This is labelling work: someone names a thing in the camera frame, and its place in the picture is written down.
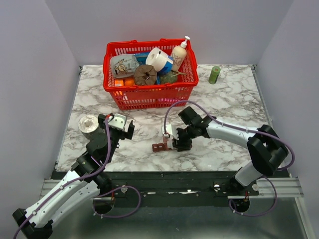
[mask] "white wall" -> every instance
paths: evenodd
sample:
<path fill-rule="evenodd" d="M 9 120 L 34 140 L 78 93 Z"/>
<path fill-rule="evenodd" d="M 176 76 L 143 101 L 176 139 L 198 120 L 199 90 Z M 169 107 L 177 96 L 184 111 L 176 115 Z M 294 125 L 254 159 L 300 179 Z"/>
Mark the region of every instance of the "white wall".
<path fill-rule="evenodd" d="M 257 63 L 293 0 L 46 0 L 75 58 L 111 41 L 191 37 L 198 63 Z"/>
<path fill-rule="evenodd" d="M 279 136 L 295 149 L 308 213 L 319 237 L 319 1 L 295 0 L 263 54 L 257 77 Z"/>
<path fill-rule="evenodd" d="M 54 168 L 79 67 L 44 0 L 0 7 L 0 238 Z"/>

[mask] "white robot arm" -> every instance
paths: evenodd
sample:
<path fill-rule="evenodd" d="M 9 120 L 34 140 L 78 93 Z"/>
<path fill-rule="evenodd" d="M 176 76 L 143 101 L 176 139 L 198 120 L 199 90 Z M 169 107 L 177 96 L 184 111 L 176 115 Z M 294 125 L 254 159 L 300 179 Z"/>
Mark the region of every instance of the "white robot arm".
<path fill-rule="evenodd" d="M 109 117 L 99 115 L 98 120 L 100 128 L 105 130 L 105 121 L 109 121 L 107 125 L 110 142 L 105 133 L 94 134 L 86 145 L 87 151 L 76 159 L 72 169 L 50 192 L 27 209 L 17 209 L 13 213 L 14 219 L 28 239 L 49 238 L 52 229 L 83 202 L 112 190 L 111 180 L 103 174 L 103 165 L 112 160 L 120 139 L 132 139 L 134 125 L 131 121 L 128 131 L 125 132 L 127 118 L 120 114 L 111 114 Z"/>
<path fill-rule="evenodd" d="M 168 124 L 166 132 L 163 126 L 163 143 L 153 144 L 153 151 L 190 150 L 192 139 L 198 136 L 222 139 L 246 148 L 249 150 L 252 161 L 240 168 L 232 179 L 233 186 L 238 190 L 245 188 L 263 175 L 272 176 L 288 155 L 284 144 L 273 138 L 252 133 L 252 131 L 260 131 L 278 137 L 268 125 L 260 128 L 244 127 L 222 121 L 216 122 L 208 116 L 202 119 L 191 107 L 185 108 L 178 115 L 188 126 L 182 129 Z"/>

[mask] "small green can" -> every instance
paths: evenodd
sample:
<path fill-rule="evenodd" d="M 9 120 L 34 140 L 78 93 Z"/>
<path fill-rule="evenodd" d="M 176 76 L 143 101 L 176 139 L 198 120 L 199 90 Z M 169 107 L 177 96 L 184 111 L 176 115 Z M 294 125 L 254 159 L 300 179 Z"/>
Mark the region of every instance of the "small green can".
<path fill-rule="evenodd" d="M 211 84 L 215 84 L 217 82 L 219 73 L 220 73 L 220 67 L 219 66 L 213 66 L 213 69 L 211 69 L 211 73 L 210 73 L 208 82 L 211 83 Z"/>

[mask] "red plastic basket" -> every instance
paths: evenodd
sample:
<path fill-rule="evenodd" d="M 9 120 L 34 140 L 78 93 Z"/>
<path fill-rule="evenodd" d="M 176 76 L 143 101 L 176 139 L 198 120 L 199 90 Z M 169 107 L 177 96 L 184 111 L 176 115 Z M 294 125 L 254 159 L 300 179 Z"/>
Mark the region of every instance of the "red plastic basket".
<path fill-rule="evenodd" d="M 112 56 L 151 51 L 154 47 L 171 54 L 172 49 L 184 39 L 160 39 L 159 41 L 110 42 L 106 48 L 103 62 L 104 90 L 109 92 L 121 110 L 169 107 L 180 100 L 188 100 L 193 87 L 198 84 L 197 62 L 190 42 L 187 43 L 187 56 L 179 71 L 187 75 L 178 75 L 177 82 L 151 86 L 114 86 L 110 59 Z"/>

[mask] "blue package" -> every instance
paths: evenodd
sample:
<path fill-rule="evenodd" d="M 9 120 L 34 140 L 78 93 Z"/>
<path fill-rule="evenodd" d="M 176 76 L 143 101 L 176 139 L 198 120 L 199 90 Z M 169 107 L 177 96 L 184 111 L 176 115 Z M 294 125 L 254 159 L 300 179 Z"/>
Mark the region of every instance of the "blue package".
<path fill-rule="evenodd" d="M 156 79 L 156 84 L 160 85 L 160 76 L 158 75 L 157 79 Z"/>
<path fill-rule="evenodd" d="M 140 53 L 135 53 L 133 54 L 137 61 L 139 62 L 140 65 L 145 65 L 146 64 L 146 58 L 148 57 L 149 55 L 149 51 L 147 52 L 140 52 Z"/>

